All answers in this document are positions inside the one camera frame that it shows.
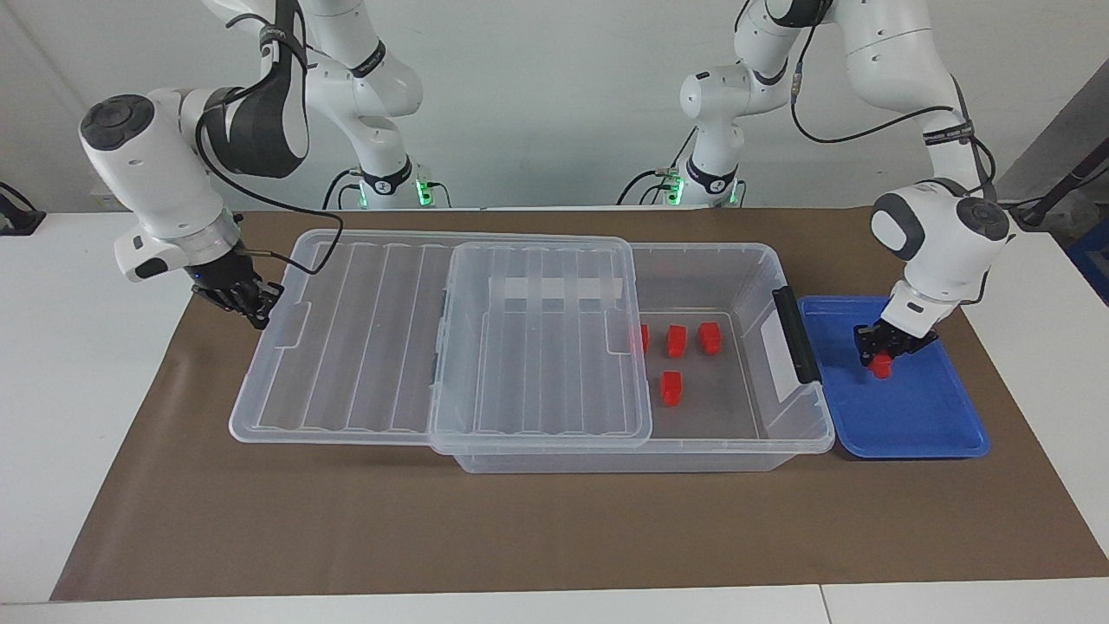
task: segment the clear plastic lid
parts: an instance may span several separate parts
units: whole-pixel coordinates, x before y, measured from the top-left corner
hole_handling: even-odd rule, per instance
[[[650,437],[625,241],[459,245],[438,346],[430,442],[440,453],[589,453]]]

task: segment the black handle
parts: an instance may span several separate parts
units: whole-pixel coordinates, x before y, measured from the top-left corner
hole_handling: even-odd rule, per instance
[[[797,381],[801,383],[821,381],[821,370],[816,367],[816,357],[813,356],[813,346],[808,342],[808,333],[805,331],[805,324],[801,319],[801,308],[797,307],[793,287],[782,286],[774,290],[774,306],[777,307],[777,317],[782,321],[785,345],[790,348],[790,358],[793,359],[793,370],[797,374]]]

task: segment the transparent lid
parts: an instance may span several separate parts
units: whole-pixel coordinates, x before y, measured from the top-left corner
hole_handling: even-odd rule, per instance
[[[306,232],[297,239],[293,258],[315,264],[332,236],[334,229]],[[500,429],[482,429],[488,421],[479,422],[471,416],[471,426],[480,427],[469,431],[454,427],[448,419],[441,436],[437,436],[442,449],[459,446],[479,454],[482,451],[469,448],[508,444],[517,453],[543,452],[548,448],[573,452],[566,447],[596,449],[642,443],[650,434],[650,406],[642,372],[642,347],[638,340],[629,340],[628,334],[632,329],[638,333],[638,306],[627,243],[619,238],[537,234],[367,229],[344,232],[332,259],[317,275],[286,269],[285,293],[273,310],[269,327],[262,334],[232,411],[232,436],[243,442],[428,446],[436,379],[435,407],[440,411],[451,410],[450,418],[456,421],[468,408],[454,406],[455,400],[469,401],[474,416],[479,408],[481,415],[495,413],[489,405],[477,402],[477,387],[467,396],[460,392],[460,387],[444,386],[465,379],[459,377],[464,375],[462,368],[451,369],[447,378],[444,369],[447,364],[459,367],[466,362],[489,364],[486,354],[469,351],[481,349],[488,339],[456,331],[450,334],[450,357],[438,352],[448,348],[448,324],[444,323],[440,329],[440,321],[445,321],[447,310],[451,256],[456,247],[471,241],[532,249],[519,252],[523,263],[512,272],[505,272],[497,298],[506,311],[506,336],[522,341],[526,351],[521,354],[538,356],[542,388],[537,399],[535,360],[512,360],[509,355],[511,370],[505,364],[496,365],[505,375],[499,377],[502,380],[499,386],[490,382],[488,390],[492,392],[496,386],[496,392],[506,398],[496,408],[500,420],[495,427]],[[480,247],[466,250],[460,256],[461,268],[466,270],[459,277],[464,280],[454,283],[472,285],[475,279],[481,279],[476,262],[482,253],[499,258],[509,250],[485,252]],[[517,258],[510,253],[507,257],[512,263]],[[540,257],[539,265],[545,270],[541,276],[546,277],[539,282],[527,278],[531,257]],[[556,257],[563,263],[559,274],[550,264]],[[487,274],[481,282],[480,296],[474,291],[452,297],[450,307],[458,315],[451,319],[458,327],[467,323],[467,315],[478,315],[475,306],[479,301],[491,300],[491,276]],[[538,298],[529,298],[537,285]],[[452,291],[457,295],[460,290],[452,288]],[[548,296],[556,291],[558,297]],[[567,305],[571,299],[577,303]],[[574,321],[581,327],[574,335],[578,339],[528,350],[528,346],[536,347],[533,340],[527,341],[527,324],[535,317],[529,315],[531,301],[541,306],[540,334],[559,317],[556,309],[578,309]],[[519,308],[523,314],[509,316],[508,311],[517,306],[522,306]],[[488,318],[488,311],[481,310],[478,317]],[[525,325],[517,328],[512,325],[517,323]],[[577,360],[558,351],[567,345],[580,345],[581,349],[580,366],[572,370],[568,367]],[[526,369],[529,362],[532,368]],[[548,388],[554,383],[551,380],[564,376],[580,385],[580,399],[568,392],[563,393],[564,399],[550,395]],[[508,410],[517,392],[528,401],[525,407],[523,399],[519,400],[520,411],[513,424]],[[551,419],[559,410],[568,417],[556,427]],[[467,442],[469,434],[475,442]]]
[[[632,250],[620,238],[459,245],[438,346],[440,453],[589,453],[651,433]]]

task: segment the blue object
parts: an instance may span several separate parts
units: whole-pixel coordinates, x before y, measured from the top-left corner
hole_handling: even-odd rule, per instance
[[[1109,218],[1086,233],[1067,249],[1086,280],[1109,304]]]
[[[836,437],[865,459],[980,458],[989,439],[944,347],[894,360],[875,379],[858,362],[855,326],[873,325],[886,298],[806,296],[798,301]]]

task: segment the black pole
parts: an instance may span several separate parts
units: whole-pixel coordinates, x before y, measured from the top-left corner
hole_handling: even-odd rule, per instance
[[[1019,211],[1016,214],[1017,223],[1024,228],[1039,227],[1044,223],[1044,216],[1047,215],[1048,211],[1055,207],[1064,196],[1070,191],[1074,191],[1082,180],[1088,177],[1093,170],[1097,168],[1099,164],[1109,158],[1109,139],[1101,141],[1101,144],[1090,152],[1090,155],[1082,158],[1082,162],[1078,163],[1078,166],[1074,168],[1066,177],[1059,181],[1046,195],[1044,198],[1038,201],[1036,205]]]

